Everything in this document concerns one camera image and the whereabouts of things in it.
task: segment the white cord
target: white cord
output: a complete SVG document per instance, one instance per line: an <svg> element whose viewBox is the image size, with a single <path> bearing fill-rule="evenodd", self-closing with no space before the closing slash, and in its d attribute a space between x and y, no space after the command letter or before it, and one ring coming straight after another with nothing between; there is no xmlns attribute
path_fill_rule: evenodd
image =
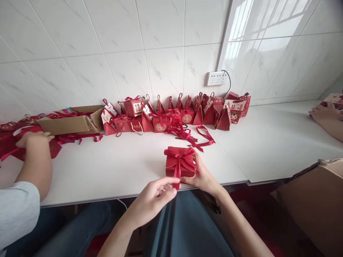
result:
<svg viewBox="0 0 343 257"><path fill-rule="evenodd" d="M119 202L121 202L124 206L125 206L125 208L126 208L126 210L128 210L128 207L126 206L126 204L124 204L121 200L119 200L119 199L117 199Z"/></svg>

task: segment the power cord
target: power cord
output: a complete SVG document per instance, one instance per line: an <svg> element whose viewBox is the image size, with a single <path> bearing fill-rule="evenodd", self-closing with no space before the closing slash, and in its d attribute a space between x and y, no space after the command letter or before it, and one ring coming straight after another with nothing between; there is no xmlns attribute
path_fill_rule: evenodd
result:
<svg viewBox="0 0 343 257"><path fill-rule="evenodd" d="M230 75L229 73L226 71L226 70L222 70L222 71L225 71L227 73L227 75L229 76L229 81L230 81L230 87L229 87L229 90L225 93L224 97L226 97L226 95L230 92L230 89L231 89L231 78L230 78Z"/></svg>

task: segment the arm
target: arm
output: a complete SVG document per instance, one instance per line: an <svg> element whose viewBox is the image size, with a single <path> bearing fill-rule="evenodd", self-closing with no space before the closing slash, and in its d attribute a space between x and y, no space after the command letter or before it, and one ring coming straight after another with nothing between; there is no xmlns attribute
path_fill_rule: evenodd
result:
<svg viewBox="0 0 343 257"><path fill-rule="evenodd" d="M309 111L312 118L323 127L331 136L343 142L343 114L339 114L333 103L328 103L328 107L318 105Z"/></svg>
<svg viewBox="0 0 343 257"><path fill-rule="evenodd" d="M168 184L179 183L174 177L150 182L120 218L102 246L98 257L124 256L132 232L147 224L176 196L176 189Z"/></svg>
<svg viewBox="0 0 343 257"><path fill-rule="evenodd" d="M199 189L208 192L216 198L223 210L226 221L238 244L242 256L273 256L269 248L257 235L255 230L233 202L229 193L215 180L204 166L197 151L195 151L194 160L197 166L196 175L194 177L181 177L181 181L197 186Z"/></svg>
<svg viewBox="0 0 343 257"><path fill-rule="evenodd" d="M49 192L53 171L49 142L54 136L49 135L48 132L27 132L16 144L17 147L26 148L26 157L15 182L27 181L34 184L41 201Z"/></svg>

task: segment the gold emblem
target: gold emblem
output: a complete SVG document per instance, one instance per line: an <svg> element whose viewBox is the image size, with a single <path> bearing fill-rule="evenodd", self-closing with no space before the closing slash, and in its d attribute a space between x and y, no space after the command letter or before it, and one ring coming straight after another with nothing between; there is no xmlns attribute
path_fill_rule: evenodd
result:
<svg viewBox="0 0 343 257"><path fill-rule="evenodd" d="M182 117L182 122L184 123L190 123L192 120L192 116L190 116L189 114L185 114L183 117Z"/></svg>
<svg viewBox="0 0 343 257"><path fill-rule="evenodd" d="M164 128L162 128L161 123L157 123L156 124L156 130L159 131L159 132L165 131L167 126L165 124L163 124L163 125L164 125Z"/></svg>

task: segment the hand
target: hand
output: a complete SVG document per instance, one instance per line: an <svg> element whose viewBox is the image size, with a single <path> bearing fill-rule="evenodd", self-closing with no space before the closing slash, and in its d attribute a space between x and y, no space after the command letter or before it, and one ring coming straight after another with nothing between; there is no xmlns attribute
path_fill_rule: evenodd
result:
<svg viewBox="0 0 343 257"><path fill-rule="evenodd" d="M23 137L15 144L18 148L26 148L26 143L28 141L36 141L36 140L46 140L48 143L53 139L55 136L49 136L50 132L26 132Z"/></svg>
<svg viewBox="0 0 343 257"><path fill-rule="evenodd" d="M343 114L339 114L335 109L335 105L331 102L328 103L328 107L318 105L317 107L312 108L312 110L309 111L309 114L311 114L318 124L328 120L343 120Z"/></svg>
<svg viewBox="0 0 343 257"><path fill-rule="evenodd" d="M202 191L205 191L213 197L216 197L218 191L220 191L223 187L217 182L217 180L215 180L212 174L205 167L197 150L194 150L195 155L193 156L193 160L197 166L197 172L195 173L194 177L181 177L181 181L196 186Z"/></svg>
<svg viewBox="0 0 343 257"><path fill-rule="evenodd" d="M179 178L175 177L164 177L149 182L122 218L130 224L132 230L147 224L175 198L177 190L169 184L179 182Z"/></svg>

